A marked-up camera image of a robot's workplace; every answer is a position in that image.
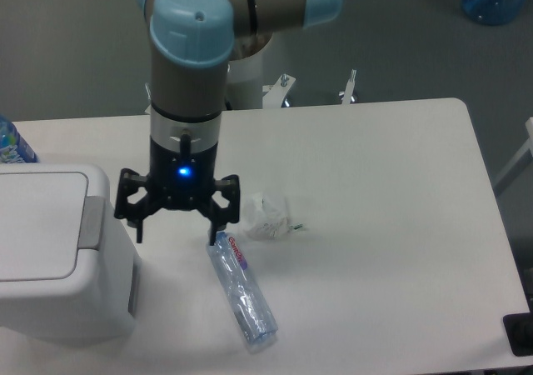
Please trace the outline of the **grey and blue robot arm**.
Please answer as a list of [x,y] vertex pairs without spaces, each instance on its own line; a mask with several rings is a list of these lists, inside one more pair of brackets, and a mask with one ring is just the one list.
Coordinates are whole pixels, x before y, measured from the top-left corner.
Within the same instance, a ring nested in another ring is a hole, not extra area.
[[215,179],[228,64],[238,38],[334,20],[343,0],[137,0],[151,51],[150,163],[124,168],[115,215],[198,211],[213,233],[240,218],[237,175]]

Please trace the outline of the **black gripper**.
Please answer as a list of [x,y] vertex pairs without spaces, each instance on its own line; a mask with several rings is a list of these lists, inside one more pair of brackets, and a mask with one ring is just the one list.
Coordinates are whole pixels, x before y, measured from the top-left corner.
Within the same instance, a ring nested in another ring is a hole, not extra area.
[[[162,205],[168,210],[193,211],[209,206],[211,227],[209,243],[214,244],[217,233],[228,223],[240,221],[241,187],[236,174],[214,181],[217,145],[185,159],[178,152],[167,150],[150,140],[149,173],[146,176],[130,168],[120,172],[114,217],[125,219],[137,230],[136,243],[142,243],[143,222]],[[145,195],[136,202],[128,199],[141,189]],[[227,202],[221,207],[213,198],[220,193]]]

